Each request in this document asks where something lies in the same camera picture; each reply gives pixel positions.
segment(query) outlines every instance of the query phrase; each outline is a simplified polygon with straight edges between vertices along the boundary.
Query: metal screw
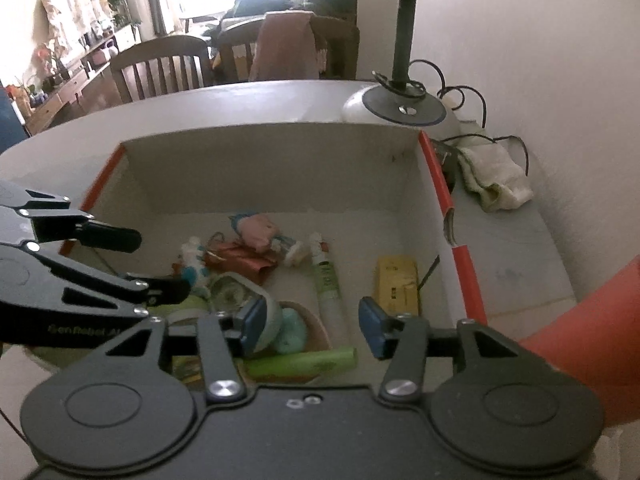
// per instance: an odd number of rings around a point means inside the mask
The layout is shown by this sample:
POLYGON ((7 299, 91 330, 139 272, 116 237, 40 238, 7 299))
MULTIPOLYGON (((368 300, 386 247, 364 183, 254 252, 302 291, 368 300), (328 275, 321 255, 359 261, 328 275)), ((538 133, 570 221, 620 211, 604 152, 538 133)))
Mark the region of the metal screw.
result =
POLYGON ((308 395, 305 397, 305 402, 307 404, 320 404, 322 402, 322 397, 317 395, 308 395))
POLYGON ((411 108, 410 106, 407 105, 402 105, 400 108, 400 113, 405 114, 405 115, 415 115, 418 113, 418 110, 416 110, 415 108, 411 108))
POLYGON ((287 408, 291 408, 292 410, 301 410, 304 407, 305 403, 300 399, 289 399, 287 401, 287 408))
POLYGON ((418 386, 408 379, 394 379, 385 384, 385 391, 395 397, 405 397, 418 391, 418 386))
POLYGON ((233 397, 240 393, 241 386, 236 381, 215 381, 209 385, 209 393, 214 397, 233 397))

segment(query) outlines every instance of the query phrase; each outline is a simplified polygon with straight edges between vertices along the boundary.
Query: wooden chair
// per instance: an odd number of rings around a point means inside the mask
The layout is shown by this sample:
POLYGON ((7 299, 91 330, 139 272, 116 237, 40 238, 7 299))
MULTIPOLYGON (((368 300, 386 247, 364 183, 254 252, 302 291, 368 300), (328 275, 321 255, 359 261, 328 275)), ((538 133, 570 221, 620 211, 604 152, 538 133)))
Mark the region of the wooden chair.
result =
MULTIPOLYGON (((232 25, 220 32, 216 41, 220 53, 220 63, 225 75, 226 83, 238 83, 246 80, 238 77, 237 56, 234 47, 244 46, 246 59, 246 73, 251 72, 254 63, 252 45, 258 41, 258 33, 264 22, 264 16, 253 18, 246 22, 232 25)), ((311 30, 316 37, 316 50, 319 59, 326 58, 319 68, 322 79, 356 79, 356 65, 358 63, 358 46, 360 45, 360 31, 358 27, 329 16, 312 16, 311 30)))
POLYGON ((119 53, 111 59, 111 75, 118 87, 123 103, 133 101, 127 79, 131 72, 138 91, 138 99, 155 97, 181 90, 201 88, 213 85, 213 76, 209 65, 209 50, 204 40, 194 36, 166 36, 150 41, 143 41, 119 53), (175 57, 179 58, 176 70, 175 57), (195 58, 200 60, 199 69, 195 58), (138 65, 144 64, 142 75, 138 65))

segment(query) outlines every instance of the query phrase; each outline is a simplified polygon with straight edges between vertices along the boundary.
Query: yellow object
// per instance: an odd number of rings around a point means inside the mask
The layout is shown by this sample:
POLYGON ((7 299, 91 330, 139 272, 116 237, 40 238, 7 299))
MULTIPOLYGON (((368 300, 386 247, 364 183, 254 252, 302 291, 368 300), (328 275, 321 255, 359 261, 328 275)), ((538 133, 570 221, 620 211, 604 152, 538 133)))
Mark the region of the yellow object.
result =
POLYGON ((418 269, 408 256, 382 256, 376 268, 375 300, 390 316, 420 314, 418 269))

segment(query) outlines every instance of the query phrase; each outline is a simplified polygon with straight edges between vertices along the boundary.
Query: pink cloth on chair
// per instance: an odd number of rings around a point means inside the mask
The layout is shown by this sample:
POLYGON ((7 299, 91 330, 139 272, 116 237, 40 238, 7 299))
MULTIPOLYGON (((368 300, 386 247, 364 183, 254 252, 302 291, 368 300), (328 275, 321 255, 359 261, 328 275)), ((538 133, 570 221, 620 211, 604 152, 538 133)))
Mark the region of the pink cloth on chair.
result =
POLYGON ((318 79, 313 15, 306 10, 266 13, 249 81, 318 79))

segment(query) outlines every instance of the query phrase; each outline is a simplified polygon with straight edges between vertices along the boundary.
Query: white box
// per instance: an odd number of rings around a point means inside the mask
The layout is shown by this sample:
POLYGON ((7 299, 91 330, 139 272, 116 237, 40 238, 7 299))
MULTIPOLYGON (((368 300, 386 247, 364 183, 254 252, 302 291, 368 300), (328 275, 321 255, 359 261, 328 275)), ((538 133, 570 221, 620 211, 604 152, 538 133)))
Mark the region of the white box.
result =
MULTIPOLYGON (((468 251, 452 240, 453 202, 433 147, 408 128, 258 124, 128 140, 81 208, 142 233, 133 254, 101 251, 118 272, 168 274, 190 236, 207 240, 222 231, 230 239, 228 216, 246 210, 268 213, 293 238, 322 233, 358 348, 349 382, 377 383, 386 367, 370 356, 357 321, 358 302, 373 294, 379 256, 408 254, 422 276, 439 254, 421 291, 423 315, 436 327, 463 317, 486 321, 468 251)), ((107 270, 79 244, 62 251, 107 270)), ((279 301, 318 311, 310 264, 279 267, 264 286, 279 301)))

